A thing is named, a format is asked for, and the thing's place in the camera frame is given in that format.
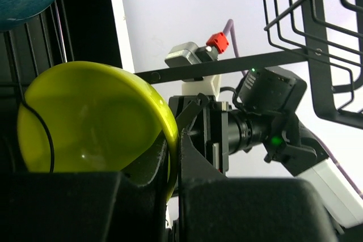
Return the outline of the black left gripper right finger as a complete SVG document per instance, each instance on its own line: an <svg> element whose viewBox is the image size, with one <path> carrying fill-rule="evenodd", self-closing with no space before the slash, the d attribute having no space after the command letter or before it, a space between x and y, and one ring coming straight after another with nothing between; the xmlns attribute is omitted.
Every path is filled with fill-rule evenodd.
<svg viewBox="0 0 363 242"><path fill-rule="evenodd" d="M228 178L179 144L180 241L336 241L321 198L303 179Z"/></svg>

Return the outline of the lime green bowl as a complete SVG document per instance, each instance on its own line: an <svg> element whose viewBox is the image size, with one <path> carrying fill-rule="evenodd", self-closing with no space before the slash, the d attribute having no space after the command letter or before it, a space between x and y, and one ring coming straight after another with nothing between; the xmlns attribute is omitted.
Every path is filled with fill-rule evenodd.
<svg viewBox="0 0 363 242"><path fill-rule="evenodd" d="M164 98L140 77L102 63L72 61L41 73L24 98L17 135L29 171L120 171L164 134L172 195L178 127Z"/></svg>

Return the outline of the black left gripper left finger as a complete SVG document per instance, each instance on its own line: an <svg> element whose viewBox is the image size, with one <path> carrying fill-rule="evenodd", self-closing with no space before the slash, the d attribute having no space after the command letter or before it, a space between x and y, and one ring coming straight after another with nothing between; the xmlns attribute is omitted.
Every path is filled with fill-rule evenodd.
<svg viewBox="0 0 363 242"><path fill-rule="evenodd" d="M2 241L163 241L163 136L120 172L1 174Z"/></svg>

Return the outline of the black wire dish rack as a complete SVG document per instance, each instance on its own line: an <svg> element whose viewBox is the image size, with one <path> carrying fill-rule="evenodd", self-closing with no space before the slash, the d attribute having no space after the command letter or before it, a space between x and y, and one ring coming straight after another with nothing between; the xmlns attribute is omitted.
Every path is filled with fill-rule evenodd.
<svg viewBox="0 0 363 242"><path fill-rule="evenodd" d="M111 0L60 0L61 22L67 33L67 52L70 57L106 57L111 65L120 66L121 55L116 50L116 27L111 22ZM346 52L352 48L332 42L328 30L362 39L362 29L356 32L331 24L324 18L323 0L296 0L273 20L266 22L265 30L278 27L295 9L302 10L304 44L293 49L282 46L277 53L262 54L228 61L228 67L215 66L215 72L234 72L240 67L256 66L267 62L289 63L295 54L298 61L307 61L311 71L313 105L318 117L340 124L362 127L362 114L348 112L344 107L333 108L333 95L354 92L362 86L362 78L334 86L329 80L328 60L337 60L328 52L334 47ZM65 59L61 53L61 28L55 24L51 8L38 7L38 14L19 23L1 26L1 169L14 171L23 168L15 138L15 114L23 90L38 68L48 68Z"/></svg>

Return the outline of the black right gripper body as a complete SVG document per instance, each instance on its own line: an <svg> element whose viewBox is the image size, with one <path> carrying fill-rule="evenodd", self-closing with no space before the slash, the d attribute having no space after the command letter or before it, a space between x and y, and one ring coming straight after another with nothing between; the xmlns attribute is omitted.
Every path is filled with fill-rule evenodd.
<svg viewBox="0 0 363 242"><path fill-rule="evenodd" d="M191 103L202 107L187 125L193 145L218 171L229 170L229 156L249 152L269 135L269 118L232 109L228 102L211 95L172 96L168 105L179 116Z"/></svg>

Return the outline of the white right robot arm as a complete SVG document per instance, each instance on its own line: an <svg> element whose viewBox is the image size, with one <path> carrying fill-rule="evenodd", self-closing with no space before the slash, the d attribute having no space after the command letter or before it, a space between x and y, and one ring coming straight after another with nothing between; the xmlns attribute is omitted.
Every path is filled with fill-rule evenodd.
<svg viewBox="0 0 363 242"><path fill-rule="evenodd" d="M306 82L279 66L251 69L231 88L232 101L219 101L212 82L188 82L168 104L180 114L190 103L208 100L188 125L200 154L218 171L229 156L263 145L266 162L281 163L294 177L310 182L330 215L344 228L362 224L362 192L338 165L327 146L297 117Z"/></svg>

